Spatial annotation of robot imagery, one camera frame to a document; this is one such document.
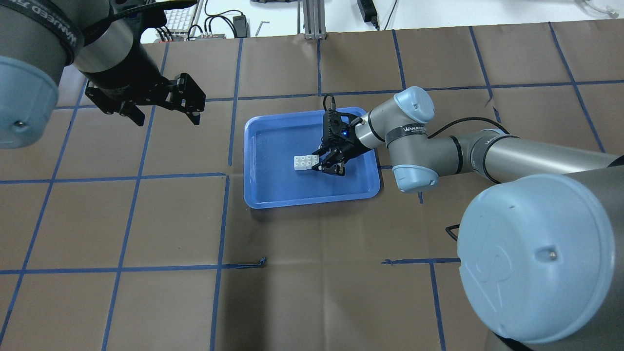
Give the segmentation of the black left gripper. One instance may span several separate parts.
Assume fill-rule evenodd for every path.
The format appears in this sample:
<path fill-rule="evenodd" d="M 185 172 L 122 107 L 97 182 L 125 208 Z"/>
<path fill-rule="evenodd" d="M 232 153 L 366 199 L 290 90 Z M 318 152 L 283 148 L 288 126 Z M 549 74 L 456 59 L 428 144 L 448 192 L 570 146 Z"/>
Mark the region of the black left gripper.
<path fill-rule="evenodd" d="M 88 81 L 85 95 L 105 114 L 119 114 L 143 127 L 145 114 L 140 106 L 159 106 L 178 111 L 198 126 L 205 109 L 206 95 L 189 73 L 178 74 L 173 80 L 160 76 L 154 83 L 103 89 Z"/>

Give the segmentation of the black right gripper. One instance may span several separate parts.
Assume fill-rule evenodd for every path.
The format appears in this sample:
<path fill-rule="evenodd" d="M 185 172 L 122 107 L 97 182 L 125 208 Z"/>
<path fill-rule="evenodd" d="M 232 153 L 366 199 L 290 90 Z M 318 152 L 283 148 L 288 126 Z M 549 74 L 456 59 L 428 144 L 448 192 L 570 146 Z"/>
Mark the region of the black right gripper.
<path fill-rule="evenodd" d="M 366 146 L 348 129 L 337 133 L 326 128 L 323 131 L 321 146 L 312 153 L 319 161 L 323 173 L 343 177 L 346 162 L 366 153 Z"/>

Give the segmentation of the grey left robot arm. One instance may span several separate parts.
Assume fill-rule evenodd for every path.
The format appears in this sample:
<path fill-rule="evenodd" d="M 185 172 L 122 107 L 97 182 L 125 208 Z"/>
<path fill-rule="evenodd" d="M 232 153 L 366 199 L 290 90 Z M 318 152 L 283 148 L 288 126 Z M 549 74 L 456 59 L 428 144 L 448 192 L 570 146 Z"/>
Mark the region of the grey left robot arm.
<path fill-rule="evenodd" d="M 207 74 L 165 78 L 182 44 L 151 58 L 139 36 L 160 4 L 1 2 L 1 182 L 216 173 L 228 164 L 233 103 L 200 121 Z"/>

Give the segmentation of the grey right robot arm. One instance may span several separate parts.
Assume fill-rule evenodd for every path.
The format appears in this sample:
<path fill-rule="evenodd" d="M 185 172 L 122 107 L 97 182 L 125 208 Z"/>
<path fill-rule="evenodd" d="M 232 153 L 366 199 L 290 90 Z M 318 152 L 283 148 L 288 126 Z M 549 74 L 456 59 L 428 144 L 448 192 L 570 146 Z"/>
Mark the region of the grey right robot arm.
<path fill-rule="evenodd" d="M 434 103 L 417 86 L 360 116 L 331 94 L 323 109 L 315 171 L 343 176 L 348 160 L 385 146 L 403 193 L 470 172 L 492 182 L 447 228 L 458 229 L 462 287 L 488 351 L 623 349 L 621 156 L 526 140 L 495 121 L 428 134 Z"/>

